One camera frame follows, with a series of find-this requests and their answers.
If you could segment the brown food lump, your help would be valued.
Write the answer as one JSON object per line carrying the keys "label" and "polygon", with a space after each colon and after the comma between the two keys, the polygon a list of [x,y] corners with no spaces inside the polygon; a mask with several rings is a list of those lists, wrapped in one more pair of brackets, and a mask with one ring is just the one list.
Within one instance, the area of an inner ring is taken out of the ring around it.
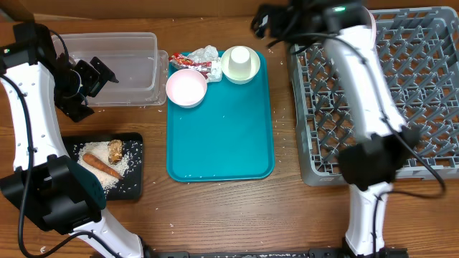
{"label": "brown food lump", "polygon": [[123,142],[112,140],[108,143],[108,161],[110,164],[117,164],[123,158]]}

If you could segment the red snack wrapper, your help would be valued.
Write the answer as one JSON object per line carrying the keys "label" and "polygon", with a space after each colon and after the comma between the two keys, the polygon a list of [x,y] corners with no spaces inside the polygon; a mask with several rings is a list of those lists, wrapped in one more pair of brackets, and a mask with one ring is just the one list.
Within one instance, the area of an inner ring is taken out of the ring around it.
{"label": "red snack wrapper", "polygon": [[201,73],[205,79],[209,78],[212,71],[212,62],[195,62],[183,54],[174,53],[169,57],[169,63],[178,70],[191,69]]}

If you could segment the carrot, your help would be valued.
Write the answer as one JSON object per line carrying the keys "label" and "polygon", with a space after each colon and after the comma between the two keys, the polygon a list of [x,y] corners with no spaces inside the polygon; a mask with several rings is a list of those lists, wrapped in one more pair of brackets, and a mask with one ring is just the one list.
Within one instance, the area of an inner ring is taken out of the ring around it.
{"label": "carrot", "polygon": [[122,179],[122,176],[112,169],[110,166],[106,165],[104,162],[102,162],[99,158],[94,156],[93,154],[86,153],[82,156],[82,159],[84,162],[86,162],[88,165],[92,166],[93,168],[96,168],[114,178],[117,179]]}

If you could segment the pink bowl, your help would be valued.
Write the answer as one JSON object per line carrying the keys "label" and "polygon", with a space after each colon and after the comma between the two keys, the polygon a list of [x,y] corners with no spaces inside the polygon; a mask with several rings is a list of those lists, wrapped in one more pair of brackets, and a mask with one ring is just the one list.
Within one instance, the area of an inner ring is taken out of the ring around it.
{"label": "pink bowl", "polygon": [[166,83],[168,99],[182,108],[196,107],[204,100],[206,93],[207,80],[196,70],[178,70]]}

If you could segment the pink plate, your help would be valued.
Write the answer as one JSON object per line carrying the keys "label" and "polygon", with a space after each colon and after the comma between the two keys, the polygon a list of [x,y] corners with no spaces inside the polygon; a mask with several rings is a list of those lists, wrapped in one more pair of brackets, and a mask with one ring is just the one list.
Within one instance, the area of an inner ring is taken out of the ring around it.
{"label": "pink plate", "polygon": [[367,8],[364,8],[366,12],[368,13],[369,21],[370,21],[370,26],[372,29],[372,44],[376,44],[376,38],[377,38],[377,26],[376,26],[376,20],[374,18],[374,15],[368,10]]}

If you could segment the foil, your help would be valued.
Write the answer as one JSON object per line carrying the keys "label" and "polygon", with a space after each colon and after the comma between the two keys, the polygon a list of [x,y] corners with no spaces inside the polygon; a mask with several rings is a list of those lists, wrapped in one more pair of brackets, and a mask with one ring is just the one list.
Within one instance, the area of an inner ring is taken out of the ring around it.
{"label": "foil", "polygon": [[204,75],[207,82],[222,80],[222,62],[216,47],[207,45],[193,51],[187,57],[199,66],[198,70]]}

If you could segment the cream cup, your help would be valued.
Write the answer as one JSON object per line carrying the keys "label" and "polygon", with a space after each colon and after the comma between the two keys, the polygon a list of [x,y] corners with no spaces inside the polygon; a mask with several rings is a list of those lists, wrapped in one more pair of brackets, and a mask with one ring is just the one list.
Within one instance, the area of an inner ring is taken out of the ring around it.
{"label": "cream cup", "polygon": [[234,72],[246,72],[251,63],[250,51],[243,46],[234,47],[229,55],[229,68]]}

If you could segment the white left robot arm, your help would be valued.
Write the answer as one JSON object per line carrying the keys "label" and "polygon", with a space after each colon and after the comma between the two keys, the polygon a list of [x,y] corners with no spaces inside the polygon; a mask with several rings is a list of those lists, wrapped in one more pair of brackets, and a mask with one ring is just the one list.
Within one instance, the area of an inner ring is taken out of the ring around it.
{"label": "white left robot arm", "polygon": [[98,58],[71,63],[57,54],[57,33],[24,22],[15,41],[1,48],[1,83],[14,124],[14,172],[1,180],[2,194],[42,231],[66,241],[81,239],[104,257],[152,257],[153,251],[109,212],[99,180],[69,156],[56,112],[78,122],[93,113],[86,105],[115,74]]}

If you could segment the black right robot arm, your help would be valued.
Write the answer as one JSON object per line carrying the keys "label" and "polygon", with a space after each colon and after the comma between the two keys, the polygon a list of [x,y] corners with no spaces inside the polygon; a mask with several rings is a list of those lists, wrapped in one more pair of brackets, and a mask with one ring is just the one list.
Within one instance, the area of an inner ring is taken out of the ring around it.
{"label": "black right robot arm", "polygon": [[383,257],[387,197],[397,171],[419,143],[399,113],[383,75],[369,12],[361,1],[262,4],[251,22],[258,38],[309,47],[320,42],[333,62],[348,103],[356,144],[339,151],[339,171],[350,186],[344,247],[350,257]]}

